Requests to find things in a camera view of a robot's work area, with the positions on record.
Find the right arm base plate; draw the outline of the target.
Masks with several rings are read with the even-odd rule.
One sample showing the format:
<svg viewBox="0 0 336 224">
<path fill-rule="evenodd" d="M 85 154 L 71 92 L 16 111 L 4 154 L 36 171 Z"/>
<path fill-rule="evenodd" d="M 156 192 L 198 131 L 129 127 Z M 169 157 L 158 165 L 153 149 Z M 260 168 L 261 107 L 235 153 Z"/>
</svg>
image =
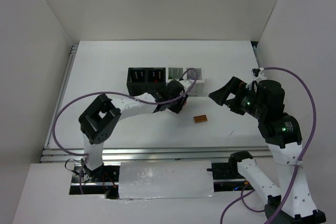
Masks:
<svg viewBox="0 0 336 224">
<path fill-rule="evenodd" d="M 241 178 L 240 175 L 233 172 L 228 163 L 212 163 L 209 169 L 213 174 L 214 180 L 228 180 Z"/>
</svg>

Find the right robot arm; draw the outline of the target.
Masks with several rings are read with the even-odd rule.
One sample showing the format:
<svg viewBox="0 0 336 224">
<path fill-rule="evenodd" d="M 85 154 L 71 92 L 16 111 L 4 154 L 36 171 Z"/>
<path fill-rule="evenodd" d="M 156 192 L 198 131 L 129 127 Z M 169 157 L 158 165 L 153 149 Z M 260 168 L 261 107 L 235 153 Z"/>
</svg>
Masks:
<svg viewBox="0 0 336 224">
<path fill-rule="evenodd" d="M 229 164 L 261 197 L 268 223 L 324 223 L 325 213 L 313 202 L 299 158 L 303 150 L 300 126 L 284 112 L 285 91 L 281 84 L 273 80 L 247 84 L 232 77 L 209 97 L 236 114 L 247 113 L 258 121 L 258 129 L 277 165 L 279 185 L 260 170 L 248 151 L 232 154 Z"/>
</svg>

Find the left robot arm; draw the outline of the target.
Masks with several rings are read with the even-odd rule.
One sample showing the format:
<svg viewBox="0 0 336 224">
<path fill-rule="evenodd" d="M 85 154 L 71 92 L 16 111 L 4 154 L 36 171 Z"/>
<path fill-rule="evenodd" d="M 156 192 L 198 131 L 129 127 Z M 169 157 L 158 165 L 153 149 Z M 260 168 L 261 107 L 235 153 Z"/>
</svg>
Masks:
<svg viewBox="0 0 336 224">
<path fill-rule="evenodd" d="M 172 80 L 167 86 L 145 92 L 135 99 L 111 99 L 105 94 L 96 97 L 79 117 L 84 139 L 84 152 L 89 154 L 88 160 L 85 160 L 84 157 L 81 159 L 85 176 L 94 182 L 102 179 L 104 142 L 111 136 L 119 121 L 166 109 L 178 114 L 186 103 L 188 95 L 167 104 L 162 104 L 162 102 L 179 97 L 191 85 L 192 83 L 187 80 Z"/>
</svg>

